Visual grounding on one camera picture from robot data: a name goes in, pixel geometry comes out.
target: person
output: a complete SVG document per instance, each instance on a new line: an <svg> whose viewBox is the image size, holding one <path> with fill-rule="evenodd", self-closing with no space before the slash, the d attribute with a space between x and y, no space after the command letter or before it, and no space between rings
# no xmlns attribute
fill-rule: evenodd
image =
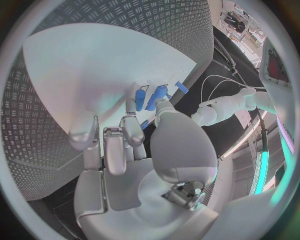
<svg viewBox="0 0 300 240"><path fill-rule="evenodd" d="M246 29L245 23L240 20L239 16L232 11L226 15L224 21L240 34Z"/></svg>

